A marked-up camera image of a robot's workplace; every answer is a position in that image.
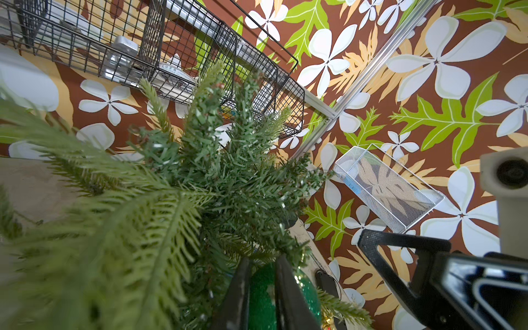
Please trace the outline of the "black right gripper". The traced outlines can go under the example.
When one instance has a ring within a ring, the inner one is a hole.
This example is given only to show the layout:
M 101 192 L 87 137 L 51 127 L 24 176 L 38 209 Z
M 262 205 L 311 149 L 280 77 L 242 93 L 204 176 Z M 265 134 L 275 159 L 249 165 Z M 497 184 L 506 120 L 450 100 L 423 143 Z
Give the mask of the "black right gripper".
M 527 260 L 489 252 L 448 253 L 443 239 L 364 230 L 357 246 L 400 305 L 430 329 L 526 329 Z M 414 248 L 417 268 L 404 283 L 382 246 Z

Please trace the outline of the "blue object in basket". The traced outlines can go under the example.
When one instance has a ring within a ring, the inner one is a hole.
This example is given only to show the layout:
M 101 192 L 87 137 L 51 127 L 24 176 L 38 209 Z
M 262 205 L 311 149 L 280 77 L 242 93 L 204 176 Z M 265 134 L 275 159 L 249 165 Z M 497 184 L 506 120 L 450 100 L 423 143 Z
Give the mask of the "blue object in basket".
M 361 194 L 362 187 L 356 182 L 356 180 L 349 176 L 345 176 L 342 181 L 354 194 L 356 194 L 357 196 Z

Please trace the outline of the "green glitter ball ornament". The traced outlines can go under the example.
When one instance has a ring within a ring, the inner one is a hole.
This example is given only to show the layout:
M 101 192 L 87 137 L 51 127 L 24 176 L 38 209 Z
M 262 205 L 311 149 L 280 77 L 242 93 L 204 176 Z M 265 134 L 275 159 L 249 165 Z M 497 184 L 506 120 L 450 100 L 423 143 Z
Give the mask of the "green glitter ball ornament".
M 294 268 L 294 277 L 310 312 L 321 328 L 323 313 L 315 285 L 309 276 L 300 269 Z M 250 279 L 249 329 L 277 329 L 274 280 L 274 263 L 264 265 L 252 275 Z

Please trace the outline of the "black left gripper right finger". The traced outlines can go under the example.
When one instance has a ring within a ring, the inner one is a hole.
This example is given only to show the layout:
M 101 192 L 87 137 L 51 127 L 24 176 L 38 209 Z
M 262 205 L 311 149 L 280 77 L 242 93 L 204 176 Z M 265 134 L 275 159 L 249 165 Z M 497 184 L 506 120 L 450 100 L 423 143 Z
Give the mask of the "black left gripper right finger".
M 285 255 L 281 255 L 275 261 L 274 291 L 277 329 L 320 329 L 320 325 L 308 308 L 290 262 Z

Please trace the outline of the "white mesh angled basket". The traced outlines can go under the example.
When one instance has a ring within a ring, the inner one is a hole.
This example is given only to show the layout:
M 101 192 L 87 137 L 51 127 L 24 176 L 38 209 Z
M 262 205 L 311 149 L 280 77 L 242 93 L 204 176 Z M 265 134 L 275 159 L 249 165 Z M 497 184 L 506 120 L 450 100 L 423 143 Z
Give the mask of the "white mesh angled basket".
M 351 147 L 334 163 L 335 174 L 349 176 L 362 187 L 361 201 L 394 233 L 411 229 L 444 200 L 392 155 L 375 144 Z

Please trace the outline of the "small green christmas tree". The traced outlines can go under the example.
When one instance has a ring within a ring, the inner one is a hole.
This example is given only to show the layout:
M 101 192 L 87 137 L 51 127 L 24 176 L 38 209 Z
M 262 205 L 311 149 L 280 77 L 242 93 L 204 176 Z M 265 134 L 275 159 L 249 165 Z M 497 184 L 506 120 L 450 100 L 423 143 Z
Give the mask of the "small green christmas tree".
M 132 130 L 138 161 L 79 139 L 36 107 L 1 101 L 1 129 L 33 144 L 82 197 L 54 221 L 24 226 L 1 196 L 1 234 L 16 255 L 1 286 L 2 329 L 206 329 L 239 262 L 256 272 L 306 248 L 288 231 L 330 173 L 309 155 L 271 153 L 290 109 L 253 116 L 254 75 L 236 87 L 221 141 L 223 63 L 200 78 L 177 135 L 155 88 L 157 125 Z

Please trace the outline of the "black plastic case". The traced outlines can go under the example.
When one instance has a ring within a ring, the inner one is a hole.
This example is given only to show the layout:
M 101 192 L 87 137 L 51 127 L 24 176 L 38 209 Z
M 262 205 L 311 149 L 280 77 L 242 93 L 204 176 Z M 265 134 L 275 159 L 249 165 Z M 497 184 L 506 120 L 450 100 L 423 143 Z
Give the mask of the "black plastic case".
M 325 293 L 330 294 L 335 298 L 340 297 L 336 286 L 336 280 L 323 269 L 316 270 L 315 279 L 318 289 L 323 290 Z M 339 320 L 334 317 L 334 328 L 336 330 L 347 330 L 347 325 L 344 320 Z

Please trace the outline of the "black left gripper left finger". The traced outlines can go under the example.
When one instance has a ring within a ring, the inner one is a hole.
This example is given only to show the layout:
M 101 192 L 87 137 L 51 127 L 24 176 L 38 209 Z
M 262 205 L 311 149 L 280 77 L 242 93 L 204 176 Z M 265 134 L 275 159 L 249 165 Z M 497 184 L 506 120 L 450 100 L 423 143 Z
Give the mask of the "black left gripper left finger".
M 248 329 L 251 261 L 244 257 L 232 277 L 224 300 L 214 315 L 210 329 Z

